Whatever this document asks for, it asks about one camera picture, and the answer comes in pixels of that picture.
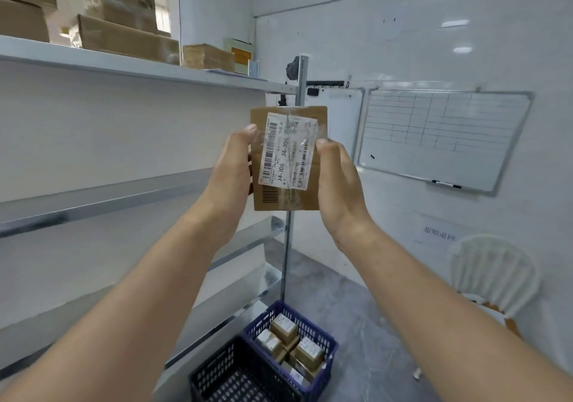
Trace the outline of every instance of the whiteboard with grid lines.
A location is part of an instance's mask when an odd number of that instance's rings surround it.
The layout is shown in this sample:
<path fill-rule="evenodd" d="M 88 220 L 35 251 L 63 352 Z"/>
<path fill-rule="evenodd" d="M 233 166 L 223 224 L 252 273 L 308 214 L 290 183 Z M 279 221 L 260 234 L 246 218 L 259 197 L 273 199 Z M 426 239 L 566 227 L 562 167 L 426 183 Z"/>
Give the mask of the whiteboard with grid lines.
<path fill-rule="evenodd" d="M 371 91 L 359 163 L 492 192 L 531 101 L 528 93 Z"/>

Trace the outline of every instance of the barcode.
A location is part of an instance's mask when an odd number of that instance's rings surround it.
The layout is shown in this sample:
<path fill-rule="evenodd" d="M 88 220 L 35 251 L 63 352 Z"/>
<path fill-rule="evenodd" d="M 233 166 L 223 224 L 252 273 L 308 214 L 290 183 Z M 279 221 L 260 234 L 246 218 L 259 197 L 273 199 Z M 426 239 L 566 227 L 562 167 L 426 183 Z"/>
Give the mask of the barcode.
<path fill-rule="evenodd" d="M 265 152 L 265 162 L 262 167 L 263 178 L 270 178 L 273 168 L 273 155 L 275 154 L 275 139 L 277 137 L 278 123 L 269 123 L 269 136 L 267 138 L 267 151 Z"/>
<path fill-rule="evenodd" d="M 306 155 L 308 154 L 308 140 L 304 142 L 303 160 L 300 162 L 300 178 L 298 179 L 298 187 L 303 187 L 304 171 L 306 169 Z"/>
<path fill-rule="evenodd" d="M 262 186 L 262 202 L 278 203 L 278 188 Z"/>

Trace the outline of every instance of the gray marble floor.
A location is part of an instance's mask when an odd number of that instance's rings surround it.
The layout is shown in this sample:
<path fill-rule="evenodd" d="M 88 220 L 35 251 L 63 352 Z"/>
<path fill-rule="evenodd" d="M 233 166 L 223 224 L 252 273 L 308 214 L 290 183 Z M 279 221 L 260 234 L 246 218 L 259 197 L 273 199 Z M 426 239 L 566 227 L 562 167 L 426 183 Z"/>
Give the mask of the gray marble floor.
<path fill-rule="evenodd" d="M 281 268 L 283 244 L 268 241 L 265 252 Z M 278 294 L 271 292 L 265 303 Z M 367 289 L 293 251 L 286 302 L 340 343 L 321 402 L 440 401 L 425 378 L 412 378 L 416 364 Z"/>

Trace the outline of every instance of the metal pole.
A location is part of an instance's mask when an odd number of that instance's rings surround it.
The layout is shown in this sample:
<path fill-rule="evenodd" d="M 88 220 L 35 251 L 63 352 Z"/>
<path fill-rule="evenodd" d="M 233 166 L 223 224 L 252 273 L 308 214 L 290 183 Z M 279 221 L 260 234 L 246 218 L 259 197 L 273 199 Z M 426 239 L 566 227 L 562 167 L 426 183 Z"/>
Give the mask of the metal pole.
<path fill-rule="evenodd" d="M 308 76 L 308 57 L 301 55 L 298 59 L 298 87 L 296 89 L 295 106 L 304 106 L 306 100 L 306 77 Z M 285 300 L 287 289 L 288 258 L 292 248 L 292 235 L 294 233 L 295 214 L 286 213 L 285 221 L 285 252 L 283 257 L 283 279 L 281 280 L 281 301 Z"/>

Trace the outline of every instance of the hand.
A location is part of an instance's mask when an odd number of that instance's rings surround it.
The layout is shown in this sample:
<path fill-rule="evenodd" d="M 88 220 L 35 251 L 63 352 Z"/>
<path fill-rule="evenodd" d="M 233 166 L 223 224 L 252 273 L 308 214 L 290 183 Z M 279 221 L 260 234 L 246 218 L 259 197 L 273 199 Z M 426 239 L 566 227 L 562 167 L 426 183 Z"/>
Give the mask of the hand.
<path fill-rule="evenodd" d="M 319 139 L 320 154 L 319 206 L 326 229 L 340 251 L 346 238 L 373 225 L 366 209 L 362 184 L 356 167 L 344 146 Z"/>
<path fill-rule="evenodd" d="M 212 252 L 217 252 L 233 238 L 247 197 L 252 193 L 249 144 L 256 135 L 257 126 L 250 124 L 228 137 L 207 188 L 183 216 L 194 223 L 202 242 Z"/>

